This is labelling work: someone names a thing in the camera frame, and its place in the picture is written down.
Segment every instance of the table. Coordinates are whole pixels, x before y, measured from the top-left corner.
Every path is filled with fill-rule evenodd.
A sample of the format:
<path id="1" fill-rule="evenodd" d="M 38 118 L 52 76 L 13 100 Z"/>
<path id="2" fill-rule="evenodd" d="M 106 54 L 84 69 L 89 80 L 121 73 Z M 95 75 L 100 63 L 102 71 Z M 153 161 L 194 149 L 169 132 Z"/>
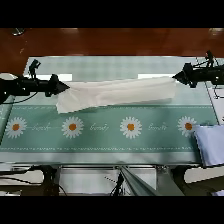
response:
<path id="1" fill-rule="evenodd" d="M 37 75 L 72 74 L 71 81 L 130 79 L 138 78 L 139 74 L 176 74 L 182 70 L 184 63 L 196 63 L 194 57 L 30 57 L 24 75 L 28 74 L 28 66 L 34 59 L 41 62 Z M 16 97 L 15 101 L 25 98 Z M 38 93 L 26 102 L 13 105 L 8 121 L 13 123 L 15 118 L 19 118 L 26 127 L 17 138 L 12 138 L 5 131 L 0 147 L 1 162 L 198 164 L 201 160 L 196 141 L 185 136 L 186 132 L 178 130 L 177 125 L 183 123 L 185 117 L 194 119 L 197 124 L 217 124 L 204 83 L 199 83 L 196 89 L 177 83 L 177 93 L 172 100 L 90 108 L 69 114 L 57 114 L 56 102 L 57 96 L 46 98 L 43 93 Z M 122 118 L 129 116 L 140 117 L 144 127 L 141 136 L 132 140 L 119 131 Z M 84 121 L 85 135 L 74 139 L 63 136 L 61 127 L 69 117 L 79 117 Z M 109 127 L 108 132 L 92 132 L 97 126 L 104 127 L 104 130 Z"/>

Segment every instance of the daisy print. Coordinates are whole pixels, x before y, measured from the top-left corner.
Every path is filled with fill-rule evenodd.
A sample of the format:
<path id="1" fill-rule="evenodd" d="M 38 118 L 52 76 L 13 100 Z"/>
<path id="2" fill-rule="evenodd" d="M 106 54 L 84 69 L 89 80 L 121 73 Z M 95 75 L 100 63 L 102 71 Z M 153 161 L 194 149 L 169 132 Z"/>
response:
<path id="1" fill-rule="evenodd" d="M 69 117 L 62 125 L 62 131 L 66 138 L 75 138 L 82 134 L 83 122 L 78 117 Z"/>
<path id="2" fill-rule="evenodd" d="M 134 117 L 126 117 L 120 125 L 120 131 L 126 138 L 135 138 L 141 134 L 142 125 L 140 121 Z"/>
<path id="3" fill-rule="evenodd" d="M 21 117 L 15 117 L 8 122 L 6 126 L 6 135 L 8 138 L 17 138 L 26 130 L 26 121 Z"/>
<path id="4" fill-rule="evenodd" d="M 196 123 L 197 122 L 194 120 L 194 118 L 185 116 L 179 119 L 177 127 L 179 131 L 182 131 L 182 135 L 188 137 L 194 131 L 194 125 Z"/>

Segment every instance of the wrinkled cloth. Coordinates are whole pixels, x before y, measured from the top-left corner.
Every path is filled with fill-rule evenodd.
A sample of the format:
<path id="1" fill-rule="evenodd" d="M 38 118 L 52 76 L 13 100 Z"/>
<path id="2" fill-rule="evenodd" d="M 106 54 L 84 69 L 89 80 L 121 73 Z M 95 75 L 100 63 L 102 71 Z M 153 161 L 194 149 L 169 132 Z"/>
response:
<path id="1" fill-rule="evenodd" d="M 175 96 L 171 77 L 125 79 L 104 82 L 65 82 L 70 88 L 58 95 L 58 113 L 89 107 L 146 102 Z"/>
<path id="2" fill-rule="evenodd" d="M 195 127 L 203 165 L 213 166 L 224 164 L 224 125 Z M 214 196 L 224 196 L 224 190 L 213 193 Z"/>

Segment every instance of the wooden floor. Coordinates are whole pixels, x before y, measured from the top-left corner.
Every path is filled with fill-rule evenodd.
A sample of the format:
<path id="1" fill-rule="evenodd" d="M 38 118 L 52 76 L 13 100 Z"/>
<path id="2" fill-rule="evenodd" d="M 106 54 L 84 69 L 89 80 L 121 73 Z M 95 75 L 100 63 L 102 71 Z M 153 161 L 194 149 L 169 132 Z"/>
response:
<path id="1" fill-rule="evenodd" d="M 29 56 L 164 55 L 224 57 L 222 28 L 27 28 L 13 36 L 0 29 L 0 73 L 20 75 Z"/>

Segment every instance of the white paper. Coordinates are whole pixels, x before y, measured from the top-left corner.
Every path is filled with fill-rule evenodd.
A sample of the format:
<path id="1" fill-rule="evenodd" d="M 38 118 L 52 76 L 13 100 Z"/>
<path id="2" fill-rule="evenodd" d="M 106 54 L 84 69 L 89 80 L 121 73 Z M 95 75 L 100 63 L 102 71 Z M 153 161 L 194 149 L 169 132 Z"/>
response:
<path id="1" fill-rule="evenodd" d="M 58 113 L 89 107 L 169 99 L 175 96 L 171 77 L 125 79 L 104 82 L 65 82 L 70 88 L 58 96 Z"/>

